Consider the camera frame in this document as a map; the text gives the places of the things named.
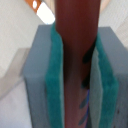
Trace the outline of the gripper teal padded right finger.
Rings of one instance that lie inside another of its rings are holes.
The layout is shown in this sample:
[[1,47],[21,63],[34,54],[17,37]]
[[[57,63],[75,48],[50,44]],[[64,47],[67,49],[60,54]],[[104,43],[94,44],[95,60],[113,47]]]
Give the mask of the gripper teal padded right finger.
[[92,57],[92,128],[128,128],[128,51],[110,27],[100,27]]

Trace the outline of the gripper teal padded left finger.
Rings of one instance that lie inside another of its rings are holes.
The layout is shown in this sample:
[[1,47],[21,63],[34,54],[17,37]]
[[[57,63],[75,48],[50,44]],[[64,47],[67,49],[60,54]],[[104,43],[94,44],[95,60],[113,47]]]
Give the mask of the gripper teal padded left finger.
[[55,25],[40,25],[25,62],[32,128],[64,128],[63,43]]

